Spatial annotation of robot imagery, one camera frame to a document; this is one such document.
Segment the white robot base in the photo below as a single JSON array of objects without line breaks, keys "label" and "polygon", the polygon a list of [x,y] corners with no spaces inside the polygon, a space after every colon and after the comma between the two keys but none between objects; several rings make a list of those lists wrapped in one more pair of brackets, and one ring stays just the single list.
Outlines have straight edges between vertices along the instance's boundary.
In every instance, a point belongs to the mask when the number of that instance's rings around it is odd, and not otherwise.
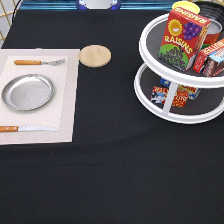
[{"label": "white robot base", "polygon": [[119,9],[121,0],[76,0],[76,7],[83,9]]}]

